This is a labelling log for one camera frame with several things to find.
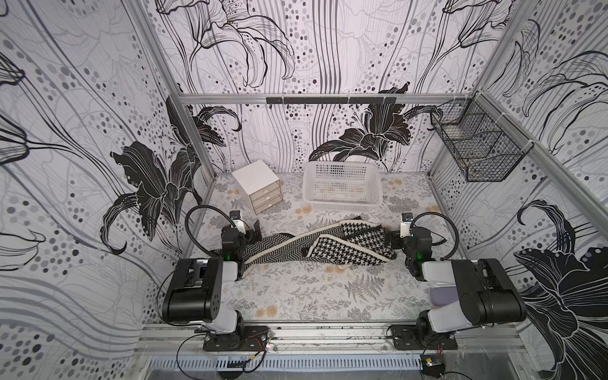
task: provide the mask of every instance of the table surface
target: table surface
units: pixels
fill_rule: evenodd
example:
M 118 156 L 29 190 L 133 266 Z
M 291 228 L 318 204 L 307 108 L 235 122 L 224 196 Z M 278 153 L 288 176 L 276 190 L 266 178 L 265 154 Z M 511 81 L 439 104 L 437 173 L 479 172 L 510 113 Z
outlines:
M 424 173 L 382 173 L 382 206 L 370 212 L 318 211 L 302 200 L 302 173 L 277 173 L 284 201 L 255 215 L 239 194 L 234 177 L 217 177 L 210 204 L 224 212 L 241 210 L 241 217 L 253 227 L 260 220 L 262 234 L 287 232 L 299 235 L 343 219 L 361 216 L 399 229 L 402 212 L 414 216 L 439 212 Z M 208 249 L 221 246 L 220 230 L 226 220 L 213 211 L 205 214 L 198 240 Z M 446 254 L 453 239 L 445 222 L 427 216 L 416 222 L 442 235 L 447 243 L 434 247 L 437 256 Z M 203 257 L 195 248 L 191 257 Z M 352 266 L 291 261 L 258 264 L 238 282 L 224 283 L 222 302 L 241 312 L 245 320 L 403 320 L 416 319 L 429 309 L 429 288 L 416 281 L 404 264 L 405 255 L 379 266 Z

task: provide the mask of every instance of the houndstooth fabric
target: houndstooth fabric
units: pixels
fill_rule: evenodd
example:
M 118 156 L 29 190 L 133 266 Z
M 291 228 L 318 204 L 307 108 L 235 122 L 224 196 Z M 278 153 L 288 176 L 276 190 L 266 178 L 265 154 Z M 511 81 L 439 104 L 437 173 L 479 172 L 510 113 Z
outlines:
M 267 244 L 262 244 L 262 246 L 258 246 L 259 243 L 251 244 L 245 250 L 245 264 L 248 266 L 251 264 L 302 260 L 302 249 L 312 246 L 319 238 L 319 235 L 324 233 L 337 237 L 344 236 L 342 226 L 340 224 L 332 224 L 326 228 L 317 229 L 313 233 L 304 233 L 282 241 L 280 244 L 273 244 L 271 247 L 267 247 Z
M 390 246 L 384 245 L 384 229 L 382 226 L 364 229 L 352 235 L 347 235 L 344 237 L 344 240 L 371 249 L 389 260 L 397 258 L 397 253 Z
M 245 248 L 245 270 L 252 264 L 284 261 L 317 261 L 338 265 L 379 265 L 392 260 L 394 251 L 384 246 L 382 226 L 363 220 L 346 220 L 298 235 L 277 233 Z
M 345 244 L 345 240 L 322 235 L 314 245 L 307 261 L 338 265 L 380 265 L 384 260 L 370 255 L 361 246 Z

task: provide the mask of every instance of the vent grille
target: vent grille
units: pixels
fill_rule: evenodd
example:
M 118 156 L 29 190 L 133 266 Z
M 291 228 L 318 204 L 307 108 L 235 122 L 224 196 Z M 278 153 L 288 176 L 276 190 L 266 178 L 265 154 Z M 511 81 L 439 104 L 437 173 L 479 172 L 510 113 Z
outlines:
M 189 370 L 224 370 L 240 371 L 240 368 L 229 368 L 230 364 L 243 362 L 246 355 L 218 355 L 217 357 L 184 356 L 179 365 Z M 247 364 L 247 368 L 255 367 L 261 360 L 259 355 Z M 266 356 L 258 371 L 362 371 L 362 370 L 418 370 L 420 356 L 414 354 L 353 354 L 353 355 L 280 355 Z M 154 356 L 150 369 L 177 369 L 175 356 Z

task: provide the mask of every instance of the aluminum rail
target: aluminum rail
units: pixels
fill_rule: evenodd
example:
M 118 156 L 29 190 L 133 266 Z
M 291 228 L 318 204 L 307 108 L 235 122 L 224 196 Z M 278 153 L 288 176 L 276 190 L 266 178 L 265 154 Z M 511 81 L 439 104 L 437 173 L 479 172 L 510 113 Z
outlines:
M 182 94 L 184 105 L 192 104 L 443 104 L 470 94 Z
M 273 354 L 378 354 L 421 353 L 422 350 L 397 351 L 386 336 L 390 325 L 414 324 L 415 321 L 387 322 L 248 322 L 266 325 L 272 331 Z M 136 356 L 175 354 L 177 347 L 194 335 L 193 328 L 163 324 L 145 325 L 135 348 Z M 513 324 L 476 328 L 455 334 L 459 350 L 466 352 L 525 352 Z M 180 354 L 203 353 L 205 336 L 190 339 Z M 234 354 L 242 351 L 230 351 Z

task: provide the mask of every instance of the black wire basket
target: black wire basket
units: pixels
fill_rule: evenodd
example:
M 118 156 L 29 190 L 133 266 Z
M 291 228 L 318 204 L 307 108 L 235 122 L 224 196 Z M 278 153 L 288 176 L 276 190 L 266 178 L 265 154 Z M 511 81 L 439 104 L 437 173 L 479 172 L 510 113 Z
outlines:
M 474 100 L 454 100 L 440 106 L 431 123 L 467 182 L 500 182 L 525 156 Z

